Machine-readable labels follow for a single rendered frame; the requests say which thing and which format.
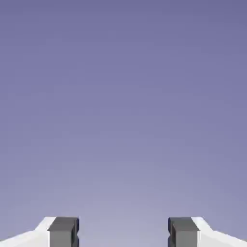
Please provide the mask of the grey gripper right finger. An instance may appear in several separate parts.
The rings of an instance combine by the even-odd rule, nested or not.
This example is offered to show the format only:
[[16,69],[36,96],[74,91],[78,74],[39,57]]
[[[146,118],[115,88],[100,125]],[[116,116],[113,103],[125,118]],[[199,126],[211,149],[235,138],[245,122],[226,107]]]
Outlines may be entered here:
[[213,230],[202,217],[169,217],[167,247],[247,247],[247,241]]

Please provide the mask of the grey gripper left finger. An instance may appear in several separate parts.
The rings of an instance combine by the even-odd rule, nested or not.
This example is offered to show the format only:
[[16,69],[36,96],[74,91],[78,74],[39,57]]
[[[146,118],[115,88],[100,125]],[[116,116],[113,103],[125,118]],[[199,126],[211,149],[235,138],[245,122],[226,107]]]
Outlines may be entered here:
[[80,247],[78,217],[44,217],[32,231],[0,241],[0,247]]

